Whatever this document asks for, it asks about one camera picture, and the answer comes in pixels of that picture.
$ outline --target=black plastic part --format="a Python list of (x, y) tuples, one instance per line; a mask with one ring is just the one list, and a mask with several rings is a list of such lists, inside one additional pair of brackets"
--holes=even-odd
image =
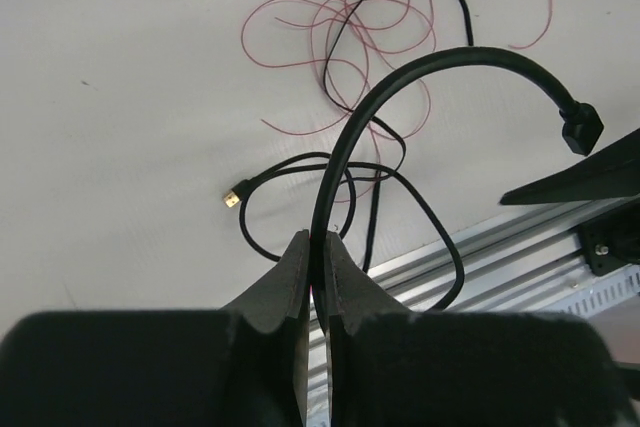
[(578, 113), (567, 115), (561, 112), (564, 118), (562, 137), (572, 152), (589, 155), (604, 130), (604, 124), (592, 105), (578, 103), (578, 106)]
[(328, 234), (332, 426), (639, 426), (577, 317), (411, 312)]
[(629, 395), (640, 401), (640, 364), (618, 362), (617, 365)]
[(640, 129), (562, 172), (502, 196), (502, 205), (616, 199), (640, 194)]
[(577, 231), (584, 258), (594, 275), (600, 277), (618, 270), (634, 262), (634, 246), (640, 249), (640, 201), (580, 224)]
[(309, 233), (219, 311), (57, 312), (0, 347), (0, 425), (302, 426)]

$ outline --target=white surface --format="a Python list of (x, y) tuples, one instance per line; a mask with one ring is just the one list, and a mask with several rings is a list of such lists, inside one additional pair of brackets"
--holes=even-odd
[[(40, 309), (219, 306), (268, 269), (220, 198), (285, 157), (329, 149), (337, 131), (298, 139), (259, 122), (302, 130), (335, 115), (308, 69), (244, 57), (241, 23), (263, 1), (0, 0), (0, 332)], [(439, 47), (459, 45), (455, 0), (435, 1)], [(544, 24), (545, 0), (468, 1), (478, 44), (526, 43)], [(640, 124), (640, 0), (554, 1), (551, 30), (526, 54), (598, 108), (602, 147)], [(270, 30), (251, 34), (260, 55), (306, 55), (304, 37), (263, 22)], [(513, 74), (457, 70), (429, 85), (433, 115), (404, 174), (450, 230), (579, 160), (553, 105)], [(401, 131), (421, 112), (412, 95), (383, 114)], [(395, 147), (383, 150), (392, 162)], [(368, 144), (360, 155), (372, 158)], [(259, 241), (281, 251), (308, 227), (317, 177), (256, 194)], [(383, 188), (374, 262), (435, 239), (400, 192)], [(366, 210), (347, 238), (356, 259)]]

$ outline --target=black cable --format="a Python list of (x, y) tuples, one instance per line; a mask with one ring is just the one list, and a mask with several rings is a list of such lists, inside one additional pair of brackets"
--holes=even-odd
[[(316, 309), (323, 309), (324, 306), (324, 242), (332, 203), (340, 183), (340, 177), (349, 164), (349, 157), (351, 157), (367, 124), (387, 100), (415, 80), (442, 70), (470, 65), (499, 67), (524, 76), (551, 97), (565, 118), (571, 118), (580, 112), (579, 104), (551, 73), (526, 57), (492, 47), (459, 47), (436, 52), (409, 62), (387, 75), (364, 97), (348, 119), (335, 144), (318, 190), (311, 222), (310, 240), (311, 283), (314, 299), (316, 299)], [(441, 305), (446, 306), (447, 302), (453, 301), (461, 288), (462, 282), (456, 275), (454, 285), (445, 296), (446, 301), (442, 299)], [(321, 319), (323, 325), (324, 315), (324, 312), (318, 311), (318, 318)]]
[[(258, 244), (254, 238), (251, 236), (249, 229), (247, 227), (247, 207), (249, 205), (249, 199), (251, 195), (264, 183), (269, 180), (273, 180), (278, 177), (282, 177), (284, 175), (297, 174), (302, 172), (313, 172), (317, 170), (323, 170), (327, 164), (311, 164), (311, 165), (302, 165), (298, 167), (289, 167), (292, 164), (302, 162), (304, 160), (309, 159), (329, 159), (330, 155), (326, 152), (307, 152), (305, 154), (296, 155), (289, 159), (286, 159), (273, 167), (269, 167), (265, 171), (256, 175), (255, 177), (244, 180), (240, 182), (238, 185), (243, 185), (242, 190), (237, 189), (237, 186), (234, 187), (233, 191), (240, 196), (241, 204), (240, 204), (240, 212), (238, 214), (238, 220), (240, 223), (240, 232), (242, 232), (242, 236), (247, 241), (249, 246), (255, 250), (258, 254), (263, 257), (272, 260), (273, 262), (278, 262), (280, 260), (280, 256), (269, 252), (267, 249)], [(356, 213), (356, 199), (357, 193), (355, 188), (355, 183), (351, 172), (347, 168), (344, 172), (344, 176), (346, 177), (345, 183), (349, 188), (349, 209), (347, 210), (347, 216), (345, 217), (344, 224), (342, 225), (342, 229), (339, 232), (340, 238), (344, 239), (344, 237), (349, 232), (351, 224), (353, 223), (353, 218)]]
[[(326, 56), (326, 60), (324, 62), (324, 65), (322, 67), (322, 91), (324, 92), (324, 94), (327, 96), (327, 98), (333, 103), (335, 104), (338, 108), (340, 108), (341, 110), (343, 110), (344, 112), (353, 112), (353, 109), (347, 107), (346, 105), (341, 104), (335, 97), (333, 97), (329, 91), (329, 86), (327, 84), (327, 78), (329, 76), (329, 63), (331, 62), (331, 59), (333, 57), (333, 54), (336, 50), (336, 47), (338, 46), (338, 43), (340, 42), (340, 39), (342, 37), (342, 34), (344, 33), (347, 25), (349, 24), (349, 21), (351, 20), (351, 17), (355, 14), (356, 10), (358, 10), (358, 8), (362, 5), (362, 3), (365, 0), (358, 0), (355, 5), (353, 6), (353, 8), (349, 11), (349, 13), (346, 15), (346, 17), (344, 18), (344, 20), (340, 21), (340, 28), (338, 29), (338, 33), (336, 34), (336, 37), (333, 41), (333, 43), (331, 44), (331, 47), (329, 49), (329, 52), (327, 53)], [(474, 41), (473, 41), (473, 29), (471, 26), (471, 13), (469, 12), (469, 6), (467, 5), (467, 1), (466, 0), (458, 0), (458, 2), (460, 3), (460, 8), (462, 9), (462, 15), (464, 17), (464, 27), (465, 27), (465, 32), (466, 32), (466, 36), (467, 36), (467, 45), (469, 46), (473, 46), (474, 45)], [(400, 157), (400, 161), (398, 162), (398, 166), (396, 167), (396, 170), (398, 170), (407, 155), (407, 144), (404, 141), (404, 139), (402, 138), (402, 136), (400, 134), (398, 134), (395, 130), (393, 130), (386, 122), (384, 122), (382, 119), (380, 119), (379, 117), (373, 116), (371, 118), (371, 122), (373, 122), (374, 124), (378, 125), (379, 127), (381, 127), (385, 132), (387, 132), (396, 142), (398, 142), (398, 144), (400, 145), (400, 148), (402, 149), (402, 155)], [(369, 178), (370, 181), (380, 181), (380, 180), (385, 180), (387, 179), (388, 176), (379, 176), (376, 175), (372, 178)]]
[(364, 260), (362, 261), (362, 271), (367, 274), (371, 267), (371, 259), (373, 258), (373, 243), (376, 239), (376, 224), (378, 223), (378, 208), (380, 206), (380, 189), (382, 184), (378, 181), (373, 184), (373, 192), (371, 192), (371, 207), (369, 210), (369, 226), (367, 227), (367, 240), (364, 248)]
[[(351, 20), (351, 18), (353, 17), (353, 15), (355, 14), (356, 10), (358, 10), (358, 8), (362, 5), (362, 3), (365, 0), (358, 0), (353, 8), (347, 13), (346, 17), (344, 18), (344, 20), (342, 20), (340, 23), (340, 28), (338, 29), (338, 33), (335, 36), (335, 39), (333, 41), (333, 43), (331, 44), (331, 47), (327, 53), (326, 56), (326, 60), (324, 62), (324, 65), (322, 67), (322, 90), (324, 92), (324, 94), (327, 96), (327, 98), (336, 106), (338, 106), (338, 108), (340, 108), (341, 110), (345, 111), (345, 112), (353, 112), (353, 109), (347, 107), (346, 105), (341, 104), (335, 97), (333, 97), (331, 95), (331, 92), (329, 91), (329, 86), (327, 83), (327, 79), (329, 76), (329, 63), (331, 62), (331, 59), (333, 57), (333, 54), (338, 46), (338, 43), (340, 42), (340, 39), (342, 38), (342, 34), (344, 33), (347, 25), (349, 24), (349, 21)], [(460, 4), (460, 9), (462, 10), (462, 15), (464, 18), (464, 27), (465, 27), (465, 33), (466, 33), (466, 38), (467, 38), (467, 45), (468, 46), (473, 46), (474, 45), (474, 39), (473, 39), (473, 27), (471, 25), (471, 13), (469, 11), (469, 6), (467, 4), (466, 0), (458, 0), (459, 4)], [(398, 169), (400, 169), (400, 167), (402, 166), (402, 164), (404, 163), (404, 160), (406, 158), (407, 155), (407, 145), (405, 140), (402, 138), (402, 136), (400, 134), (398, 134), (395, 130), (393, 130), (386, 122), (384, 122), (382, 119), (374, 116), (372, 119), (372, 122), (377, 124), (379, 127), (381, 127), (385, 132), (387, 132), (387, 134), (389, 134), (394, 140), (396, 140), (398, 142), (398, 144), (400, 145), (400, 148), (402, 150), (401, 156), (400, 156), (400, 161), (398, 162), (397, 166), (396, 166), (396, 171)], [(380, 204), (380, 190), (381, 190), (381, 185), (380, 182), (383, 180), (386, 180), (387, 178), (389, 178), (389, 175), (383, 176), (380, 174), (380, 172), (376, 172), (374, 174), (373, 177), (370, 178), (359, 178), (358, 180), (368, 180), (368, 181), (372, 181), (375, 182), (374, 187), (373, 187), (373, 192), (371, 195), (371, 207), (370, 207), (370, 213), (369, 213), (369, 224), (367, 227), (367, 239), (366, 239), (366, 247), (365, 247), (365, 253), (364, 253), (364, 261), (363, 261), (363, 266), (362, 266), (362, 270), (366, 273), (369, 271), (369, 267), (371, 265), (371, 259), (373, 256), (373, 244), (374, 244), (374, 240), (375, 240), (375, 230), (376, 230), (376, 224), (377, 224), (377, 216), (378, 216), (378, 208), (379, 208), (379, 204)]]
[[(247, 241), (247, 243), (256, 251), (258, 252), (260, 255), (266, 257), (267, 259), (273, 260), (274, 262), (277, 262), (278, 260), (280, 260), (280, 256), (277, 256), (275, 254), (272, 254), (271, 252), (267, 251), (266, 249), (264, 249), (262, 246), (260, 246), (251, 236), (251, 234), (249, 233), (249, 230), (247, 229), (247, 225), (246, 225), (246, 212), (247, 212), (247, 207), (249, 204), (249, 199), (251, 198), (251, 195), (262, 185), (264, 185), (266, 182), (276, 179), (278, 177), (282, 177), (285, 175), (290, 175), (290, 174), (296, 174), (296, 173), (301, 173), (301, 172), (313, 172), (313, 171), (319, 171), (319, 170), (325, 170), (327, 168), (327, 164), (311, 164), (311, 165), (301, 165), (301, 166), (297, 166), (297, 167), (289, 167), (289, 165), (291, 165), (292, 163), (295, 162), (299, 162), (300, 158), (303, 158), (302, 160), (306, 160), (308, 158), (313, 158), (313, 157), (323, 157), (323, 158), (329, 158), (329, 154), (324, 153), (324, 152), (313, 152), (313, 153), (309, 153), (309, 154), (303, 154), (301, 156), (296, 156), (296, 157), (292, 157), (291, 159), (287, 159), (284, 162), (281, 162), (280, 164), (271, 167), (269, 169), (267, 169), (266, 171), (264, 171), (263, 173), (257, 175), (256, 177), (249, 179), (248, 181), (248, 185), (249, 187), (247, 188), (247, 190), (244, 191), (243, 193), (243, 199), (242, 199), (242, 205), (240, 206), (240, 213), (239, 213), (239, 223), (240, 223), (240, 230), (242, 231), (242, 235), (244, 236), (245, 240)], [(436, 231), (438, 232), (438, 234), (440, 235), (440, 237), (442, 238), (442, 240), (444, 241), (445, 246), (447, 247), (447, 249), (449, 250), (449, 253), (451, 255), (451, 258), (453, 260), (453, 265), (455, 268), (455, 272), (456, 272), (456, 280), (454, 282), (454, 287), (452, 287), (452, 289), (447, 292), (447, 294), (440, 299), (432, 308), (433, 309), (444, 309), (445, 307), (447, 307), (448, 305), (451, 304), (451, 302), (453, 302), (453, 300), (455, 299), (455, 297), (458, 295), (458, 293), (460, 292), (460, 290), (462, 289), (462, 285), (464, 284), (464, 267), (462, 264), (462, 258), (460, 257), (460, 254), (458, 252), (458, 249), (456, 248), (455, 244), (453, 243), (453, 241), (451, 240), (451, 237), (449, 236), (448, 232), (446, 231), (446, 229), (444, 228), (444, 226), (442, 225), (442, 223), (440, 222), (440, 220), (438, 219), (438, 217), (436, 216), (436, 214), (433, 212), (433, 210), (431, 209), (431, 207), (429, 206), (429, 204), (424, 200), (424, 198), (420, 195), (420, 193), (418, 192), (418, 190), (411, 184), (411, 182), (409, 182), (404, 176), (402, 176), (397, 170), (395, 170), (394, 168), (388, 167), (386, 165), (382, 165), (382, 164), (375, 164), (375, 163), (371, 163), (371, 162), (354, 162), (354, 161), (350, 161), (348, 162), (348, 166), (347, 169), (345, 169), (345, 175), (348, 176), (348, 185), (350, 187), (350, 196), (351, 198), (351, 202), (352, 205), (355, 205), (355, 188), (353, 188), (353, 184), (356, 181), (365, 181), (366, 178), (357, 178), (357, 177), (351, 177), (351, 174), (349, 173), (349, 169), (351, 168), (360, 168), (360, 169), (370, 169), (373, 170), (375, 172), (383, 172), (387, 175), (389, 175), (390, 177), (395, 178), (396, 180), (398, 180), (411, 194), (411, 196), (416, 200), (416, 202), (418, 203), (418, 205), (420, 206), (420, 208), (422, 209), (422, 211), (427, 215), (427, 217), (429, 218), (429, 221), (433, 224), (434, 228), (436, 229)], [(376, 182), (376, 184), (374, 185), (374, 189), (380, 189), (380, 182)], [(378, 205), (377, 205), (377, 201), (372, 202), (372, 217), (375, 219), (377, 217), (377, 209), (378, 209)], [(350, 222), (345, 222), (345, 225), (343, 226), (341, 232), (340, 232), (340, 237), (344, 237), (344, 235), (346, 235), (346, 233), (349, 230), (349, 226), (351, 225)], [(373, 232), (375, 232), (375, 222), (373, 223)], [(367, 233), (367, 242), (371, 242), (373, 243), (373, 234), (370, 232)], [(372, 249), (371, 248), (367, 248), (366, 249), (366, 253), (365, 253), (365, 261), (364, 261), (364, 265), (363, 265), (363, 270), (366, 272), (369, 270), (369, 266), (371, 263), (371, 253)]]

